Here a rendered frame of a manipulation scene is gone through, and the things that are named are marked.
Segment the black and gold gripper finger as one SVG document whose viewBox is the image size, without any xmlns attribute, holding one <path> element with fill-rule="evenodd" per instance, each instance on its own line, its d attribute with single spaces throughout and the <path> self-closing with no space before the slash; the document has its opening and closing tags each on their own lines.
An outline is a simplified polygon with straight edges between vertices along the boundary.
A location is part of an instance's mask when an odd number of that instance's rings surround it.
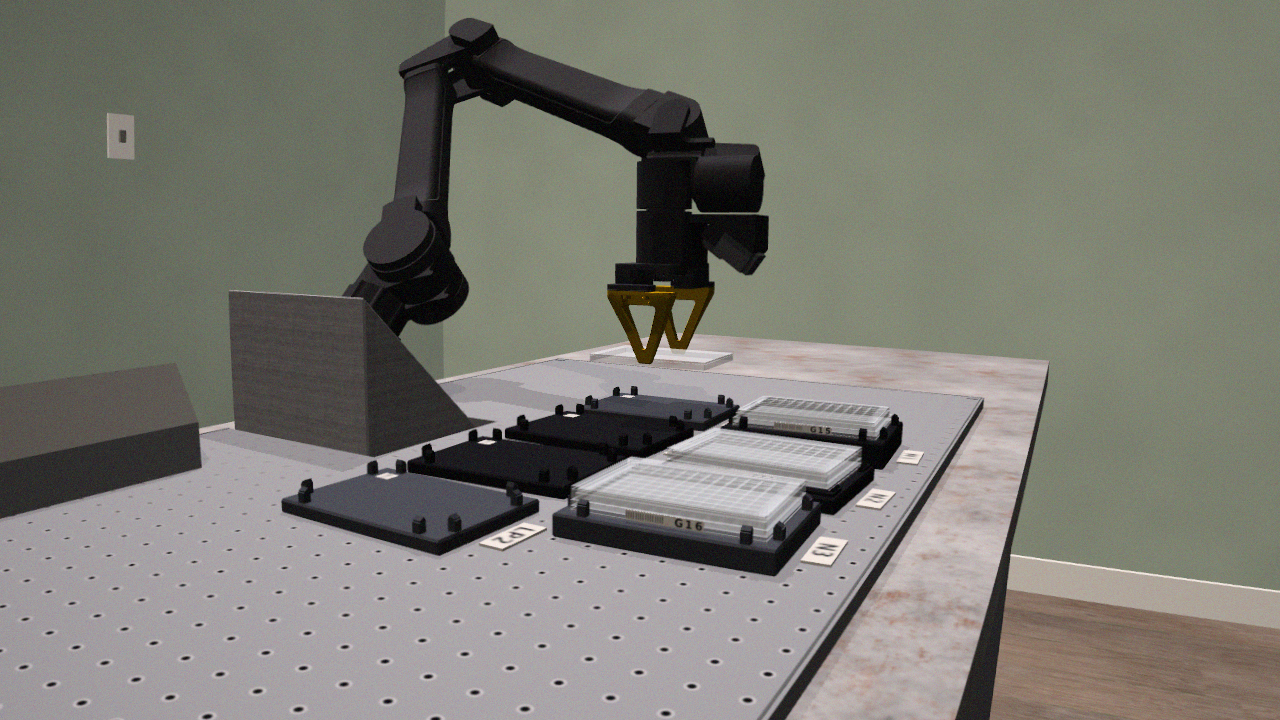
<svg viewBox="0 0 1280 720">
<path fill-rule="evenodd" d="M 616 315 L 623 327 L 628 342 L 634 348 L 634 354 L 640 364 L 652 364 L 657 348 L 660 345 L 662 334 L 666 331 L 666 324 L 669 319 L 669 313 L 675 305 L 676 292 L 637 292 L 637 291 L 611 291 L 607 290 L 607 299 L 611 306 L 614 309 Z M 637 334 L 634 318 L 630 313 L 628 305 L 644 305 L 655 307 L 655 314 L 652 324 L 652 333 L 649 336 L 646 348 L 643 348 L 643 342 Z"/>
<path fill-rule="evenodd" d="M 675 322 L 672 316 L 672 310 L 669 313 L 669 319 L 666 324 L 666 337 L 669 343 L 669 348 L 689 348 L 689 343 L 692 340 L 692 334 L 701 320 L 703 314 L 707 310 L 710 299 L 714 295 L 714 287 L 710 288 L 698 288 L 698 290 L 675 290 L 675 286 L 657 286 L 657 292 L 676 292 L 675 300 L 694 300 L 695 305 L 692 313 L 689 316 L 687 325 L 685 327 L 681 340 L 678 340 L 675 331 Z"/>
</svg>

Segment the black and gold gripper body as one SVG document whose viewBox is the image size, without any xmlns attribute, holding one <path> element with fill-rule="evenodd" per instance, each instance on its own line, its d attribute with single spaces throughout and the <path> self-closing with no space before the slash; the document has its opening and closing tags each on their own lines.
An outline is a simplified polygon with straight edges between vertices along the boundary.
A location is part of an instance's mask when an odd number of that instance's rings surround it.
<svg viewBox="0 0 1280 720">
<path fill-rule="evenodd" d="M 614 284 L 607 284 L 611 291 L 657 291 L 654 281 L 669 282 L 675 290 L 698 290 L 714 287 L 709 281 L 709 263 L 673 265 L 652 264 L 652 214 L 692 214 L 685 209 L 648 208 L 636 214 L 636 263 L 614 264 Z"/>
</svg>

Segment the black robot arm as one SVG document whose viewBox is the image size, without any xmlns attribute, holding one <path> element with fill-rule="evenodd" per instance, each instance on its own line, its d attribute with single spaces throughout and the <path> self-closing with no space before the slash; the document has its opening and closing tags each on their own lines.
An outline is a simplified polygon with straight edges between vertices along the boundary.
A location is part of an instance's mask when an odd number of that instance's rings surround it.
<svg viewBox="0 0 1280 720">
<path fill-rule="evenodd" d="M 759 147 L 703 138 L 698 101 L 525 51 L 484 20 L 456 22 L 449 36 L 402 61 L 399 74 L 404 117 L 394 200 L 364 242 L 369 264 L 340 296 L 365 299 L 398 338 L 408 320 L 444 322 L 468 296 L 468 281 L 449 252 L 448 193 L 453 108 L 471 97 L 500 108 L 525 102 L 643 158 L 637 209 L 692 209 L 692 201 L 701 213 L 762 208 Z M 754 214 L 652 214 L 652 264 L 707 264 L 709 250 L 753 275 L 768 250 L 768 225 L 769 217 Z"/>
</svg>

